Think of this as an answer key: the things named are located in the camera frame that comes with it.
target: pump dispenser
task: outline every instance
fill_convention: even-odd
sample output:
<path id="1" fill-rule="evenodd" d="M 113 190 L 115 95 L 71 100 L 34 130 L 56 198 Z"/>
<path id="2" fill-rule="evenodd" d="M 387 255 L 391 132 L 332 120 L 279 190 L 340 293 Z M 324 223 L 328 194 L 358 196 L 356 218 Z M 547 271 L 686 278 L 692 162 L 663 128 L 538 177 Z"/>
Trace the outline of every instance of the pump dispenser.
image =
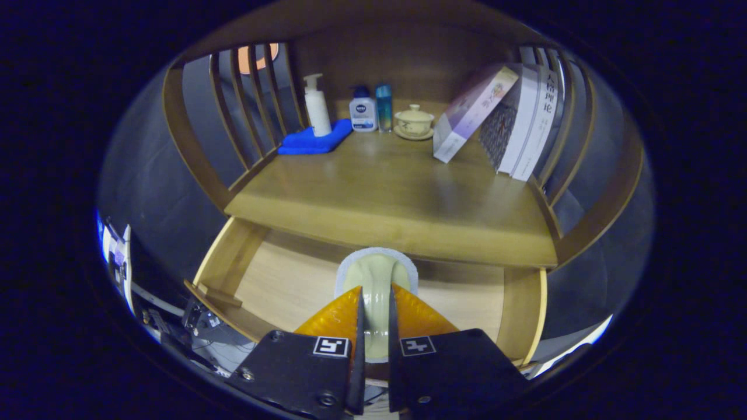
<path id="1" fill-rule="evenodd" d="M 317 79 L 322 73 L 307 75 L 303 78 L 306 81 L 306 110 L 309 113 L 309 122 L 314 130 L 315 137 L 323 137 L 332 132 L 329 124 L 329 113 L 324 102 L 324 92 L 317 90 Z"/>

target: small blue glass bottle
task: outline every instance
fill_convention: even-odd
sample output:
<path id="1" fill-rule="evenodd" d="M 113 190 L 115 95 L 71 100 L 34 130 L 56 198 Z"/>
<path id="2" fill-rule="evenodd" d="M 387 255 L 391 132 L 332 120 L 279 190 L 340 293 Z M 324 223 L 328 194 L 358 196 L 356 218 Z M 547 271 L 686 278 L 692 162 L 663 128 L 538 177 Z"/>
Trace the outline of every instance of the small blue glass bottle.
<path id="1" fill-rule="evenodd" d="M 379 131 L 391 133 L 391 86 L 376 86 L 376 110 L 379 114 Z"/>

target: white lotion bottle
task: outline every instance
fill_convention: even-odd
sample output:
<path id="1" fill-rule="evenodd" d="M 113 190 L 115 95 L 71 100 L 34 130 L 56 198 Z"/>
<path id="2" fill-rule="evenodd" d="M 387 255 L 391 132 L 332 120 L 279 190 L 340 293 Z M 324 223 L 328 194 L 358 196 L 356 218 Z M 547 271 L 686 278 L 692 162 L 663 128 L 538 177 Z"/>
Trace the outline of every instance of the white lotion bottle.
<path id="1" fill-rule="evenodd" d="M 329 113 L 324 102 L 324 92 L 317 90 L 317 79 L 322 73 L 307 75 L 303 78 L 306 81 L 306 111 L 309 113 L 309 122 L 311 129 L 314 131 L 314 137 L 323 137 L 332 132 L 329 124 Z"/>
<path id="2" fill-rule="evenodd" d="M 366 86 L 353 87 L 353 100 L 350 101 L 350 123 L 357 132 L 372 132 L 379 126 L 376 115 L 376 101 L 368 94 Z"/>

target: ceramic lidded cup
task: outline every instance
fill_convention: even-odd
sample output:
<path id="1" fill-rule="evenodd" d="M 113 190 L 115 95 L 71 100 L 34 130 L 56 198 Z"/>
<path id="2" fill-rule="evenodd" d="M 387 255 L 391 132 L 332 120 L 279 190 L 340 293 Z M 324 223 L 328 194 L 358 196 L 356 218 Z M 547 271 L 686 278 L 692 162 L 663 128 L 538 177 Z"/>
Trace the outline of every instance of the ceramic lidded cup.
<path id="1" fill-rule="evenodd" d="M 435 117 L 421 111 L 420 105 L 410 104 L 409 110 L 397 112 L 394 118 L 397 118 L 397 125 L 402 133 L 417 137 L 425 135 L 430 130 L 430 123 Z"/>

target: blue towel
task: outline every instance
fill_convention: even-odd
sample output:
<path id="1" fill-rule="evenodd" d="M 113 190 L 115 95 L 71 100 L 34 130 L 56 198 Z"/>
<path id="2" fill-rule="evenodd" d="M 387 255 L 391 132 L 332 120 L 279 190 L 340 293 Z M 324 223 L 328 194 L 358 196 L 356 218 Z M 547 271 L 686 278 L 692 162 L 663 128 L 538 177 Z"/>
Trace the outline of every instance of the blue towel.
<path id="1" fill-rule="evenodd" d="M 278 155 L 317 155 L 333 151 L 353 130 L 350 120 L 339 120 L 332 124 L 332 132 L 323 137 L 314 137 L 311 127 L 302 132 L 285 136 Z"/>

